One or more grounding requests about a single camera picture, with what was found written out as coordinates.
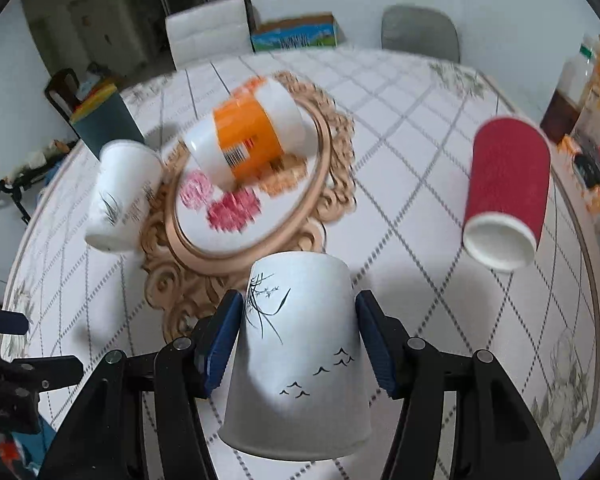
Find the carved frame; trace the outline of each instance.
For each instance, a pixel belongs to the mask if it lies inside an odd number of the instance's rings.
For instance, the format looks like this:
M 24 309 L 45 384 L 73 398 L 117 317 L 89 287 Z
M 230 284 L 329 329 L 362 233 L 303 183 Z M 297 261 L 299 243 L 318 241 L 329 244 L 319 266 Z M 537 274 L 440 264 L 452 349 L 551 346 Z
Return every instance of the carved frame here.
M 213 314 L 227 290 L 244 290 L 255 260 L 280 251 L 323 252 L 324 225 L 356 207 L 353 120 L 337 111 L 333 100 L 312 83 L 289 72 L 274 78 L 314 119 L 322 153 L 311 177 L 317 182 L 309 184 L 291 215 L 264 240 L 229 257 L 212 257 L 197 251 L 177 225 L 174 204 L 189 151 L 181 142 L 174 147 L 141 233 L 142 268 L 149 273 L 144 295 L 151 307 L 164 311 L 162 333 L 167 342 L 190 330 L 190 318 Z

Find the paper cup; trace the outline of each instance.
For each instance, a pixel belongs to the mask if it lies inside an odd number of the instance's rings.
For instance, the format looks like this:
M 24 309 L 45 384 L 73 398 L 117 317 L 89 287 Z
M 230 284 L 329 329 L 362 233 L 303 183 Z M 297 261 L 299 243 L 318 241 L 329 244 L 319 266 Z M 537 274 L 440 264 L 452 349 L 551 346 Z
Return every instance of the paper cup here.
M 302 115 L 274 79 L 254 78 L 184 135 L 208 179 L 224 190 L 252 176 L 283 153 L 305 144 Z
M 370 436 L 349 269 L 326 254 L 253 264 L 218 435 L 276 460 L 326 460 Z
M 480 127 L 462 232 L 462 243 L 472 257 L 501 272 L 533 262 L 550 168 L 544 135 L 532 124 L 503 117 Z
M 138 248 L 149 202 L 160 186 L 160 155 L 132 140 L 114 140 L 100 152 L 84 241 L 105 252 Z

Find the red paper cup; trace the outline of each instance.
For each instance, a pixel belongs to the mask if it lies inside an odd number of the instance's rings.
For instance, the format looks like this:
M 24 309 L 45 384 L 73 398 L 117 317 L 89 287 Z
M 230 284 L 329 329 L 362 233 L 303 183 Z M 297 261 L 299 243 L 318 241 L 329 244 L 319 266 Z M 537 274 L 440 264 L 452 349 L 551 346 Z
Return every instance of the red paper cup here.
M 540 243 L 551 155 L 544 135 L 511 117 L 484 123 L 474 140 L 462 243 L 502 272 L 527 266 Z

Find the orange label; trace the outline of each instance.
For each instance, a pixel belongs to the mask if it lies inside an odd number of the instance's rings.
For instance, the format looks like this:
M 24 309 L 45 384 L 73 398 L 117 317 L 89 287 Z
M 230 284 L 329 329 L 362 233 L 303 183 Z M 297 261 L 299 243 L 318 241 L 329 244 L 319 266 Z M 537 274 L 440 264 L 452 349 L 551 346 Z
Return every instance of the orange label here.
M 266 77 L 252 77 L 248 79 L 247 82 L 244 83 L 242 86 L 238 86 L 238 88 L 234 89 L 234 91 L 231 92 L 231 95 L 234 97 L 238 97 L 244 93 L 253 94 L 256 91 L 256 88 L 262 86 L 266 81 Z
M 214 110 L 218 145 L 236 180 L 243 180 L 282 155 L 269 117 L 246 86 Z

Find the diamond pattern tablecloth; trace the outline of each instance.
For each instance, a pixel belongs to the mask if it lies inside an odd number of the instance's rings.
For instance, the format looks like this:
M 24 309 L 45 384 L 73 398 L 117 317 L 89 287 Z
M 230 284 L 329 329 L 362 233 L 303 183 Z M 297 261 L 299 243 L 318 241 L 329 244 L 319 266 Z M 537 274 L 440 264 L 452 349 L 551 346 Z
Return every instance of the diamond pattern tablecloth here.
M 560 460 L 592 425 L 600 379 L 592 273 L 560 186 L 552 180 L 532 266 L 497 274 L 473 261 L 460 243 L 474 135 L 483 120 L 512 114 L 509 105 L 473 70 L 349 48 L 203 64 L 124 97 L 148 144 L 168 151 L 178 134 L 247 78 L 279 70 L 321 86 L 354 119 L 356 210 L 327 226 L 326 251 L 349 265 L 356 290 L 371 288 L 411 335 L 446 352 L 494 352 Z M 2 340 L 4 357 L 74 354 L 84 363 L 79 386 L 41 394 L 40 412 L 55 428 L 107 351 L 133 355 L 164 344 L 162 312 L 143 297 L 141 255 L 99 253 L 84 243 L 97 166 L 79 145 L 61 168 L 27 230 L 6 297 L 8 308 L 27 312 L 32 329 L 26 340 Z M 378 389 L 368 362 L 371 440 L 355 455 L 317 463 L 264 460 L 219 440 L 228 377 L 209 402 L 199 402 L 220 480 L 379 478 L 400 402 Z M 151 395 L 144 406 L 150 477 L 158 479 Z M 436 478 L 448 478 L 455 412 L 454 395 L 446 394 Z

